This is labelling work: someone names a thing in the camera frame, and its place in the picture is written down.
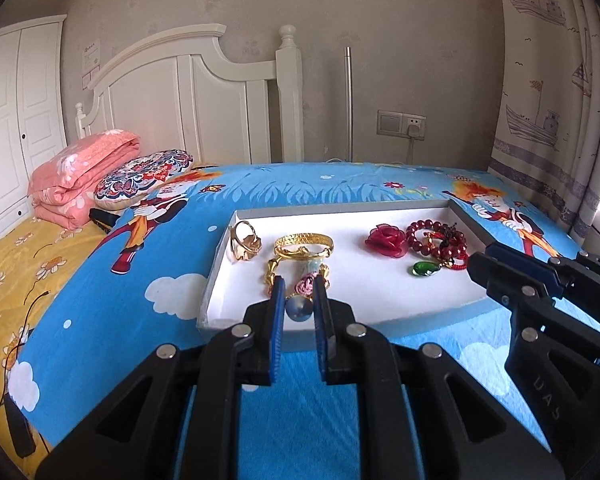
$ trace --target orange hair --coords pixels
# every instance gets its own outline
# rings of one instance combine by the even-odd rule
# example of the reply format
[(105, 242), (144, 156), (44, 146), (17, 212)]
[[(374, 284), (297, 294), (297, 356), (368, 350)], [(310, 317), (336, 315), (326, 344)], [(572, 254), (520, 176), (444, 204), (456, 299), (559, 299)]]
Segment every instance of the orange hair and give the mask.
[(504, 192), (494, 187), (486, 187), (477, 182), (456, 180), (453, 183), (454, 196), (466, 202), (473, 202), (477, 196), (493, 195), (504, 196)]
[(185, 173), (184, 175), (179, 175), (176, 178), (172, 178), (167, 182), (160, 184), (158, 187), (163, 186), (172, 186), (173, 184), (178, 184), (179, 182), (196, 182), (199, 180), (211, 180), (216, 176), (222, 175), (221, 171), (211, 171), (209, 173), (203, 173), (202, 168), (194, 168), (189, 171), (189, 173)]

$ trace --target bedpost finial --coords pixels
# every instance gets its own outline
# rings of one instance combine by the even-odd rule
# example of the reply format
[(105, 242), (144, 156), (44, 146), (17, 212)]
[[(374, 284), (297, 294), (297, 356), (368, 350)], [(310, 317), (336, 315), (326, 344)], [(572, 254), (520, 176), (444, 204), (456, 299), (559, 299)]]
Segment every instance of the bedpost finial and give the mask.
[(294, 41), (296, 28), (293, 25), (283, 25), (280, 27), (278, 33), (280, 34), (280, 38), (282, 38), (282, 44), (280, 45), (280, 48), (296, 46), (296, 42)]

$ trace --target patterned pillow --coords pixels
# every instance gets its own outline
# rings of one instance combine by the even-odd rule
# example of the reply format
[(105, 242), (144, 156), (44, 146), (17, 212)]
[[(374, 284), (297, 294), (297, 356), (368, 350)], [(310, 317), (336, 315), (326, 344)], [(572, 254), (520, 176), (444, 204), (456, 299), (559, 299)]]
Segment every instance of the patterned pillow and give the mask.
[(173, 177), (196, 165), (183, 150), (165, 150), (139, 156), (107, 174), (96, 185), (93, 200), (99, 209), (119, 211), (139, 202)]

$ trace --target silver pole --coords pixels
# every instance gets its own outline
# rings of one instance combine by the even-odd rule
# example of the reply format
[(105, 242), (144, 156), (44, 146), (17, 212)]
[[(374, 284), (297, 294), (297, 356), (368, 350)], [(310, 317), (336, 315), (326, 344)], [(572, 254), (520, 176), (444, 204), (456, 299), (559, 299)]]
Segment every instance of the silver pole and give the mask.
[(353, 162), (353, 86), (351, 81), (351, 47), (344, 48), (345, 101), (347, 104), (347, 161)]

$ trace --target headboard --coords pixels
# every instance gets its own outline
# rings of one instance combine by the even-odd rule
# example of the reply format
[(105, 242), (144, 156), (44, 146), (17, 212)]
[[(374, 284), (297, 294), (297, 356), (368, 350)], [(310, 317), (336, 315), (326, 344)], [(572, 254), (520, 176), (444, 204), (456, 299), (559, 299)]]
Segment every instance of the headboard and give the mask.
[(93, 106), (75, 105), (80, 138), (120, 128), (138, 135), (142, 154), (179, 148), (218, 164), (271, 162), (267, 81), (276, 80), (285, 162), (304, 160), (302, 61), (296, 28), (280, 27), (276, 59), (229, 61), (219, 23), (172, 28), (111, 59), (89, 83)]

